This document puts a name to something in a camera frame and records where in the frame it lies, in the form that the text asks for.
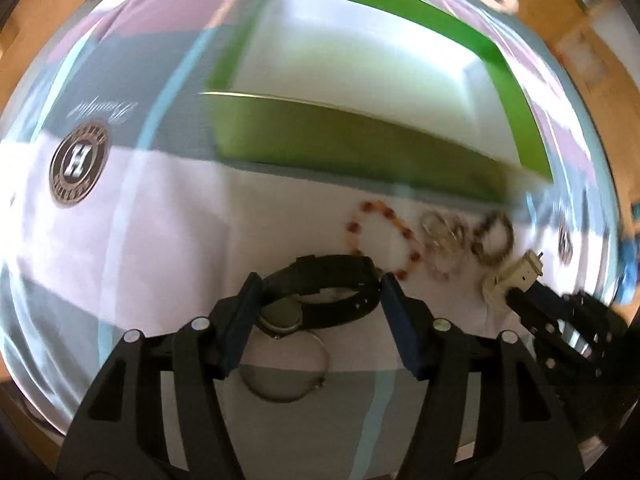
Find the bolt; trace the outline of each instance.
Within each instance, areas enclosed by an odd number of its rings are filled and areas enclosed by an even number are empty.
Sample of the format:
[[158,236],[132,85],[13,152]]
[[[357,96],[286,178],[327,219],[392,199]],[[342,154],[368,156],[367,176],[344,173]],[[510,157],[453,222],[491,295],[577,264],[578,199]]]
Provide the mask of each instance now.
[[140,339],[140,330],[128,330],[124,333],[124,341],[127,343],[135,343]]
[[512,332],[511,330],[505,330],[504,332],[502,332],[502,340],[505,343],[513,345],[518,342],[518,334]]
[[448,319],[439,317],[438,319],[433,320],[433,327],[438,332],[447,332],[451,329],[451,323],[449,322]]
[[209,328],[209,319],[206,317],[197,317],[191,321],[191,328],[194,330],[206,330]]

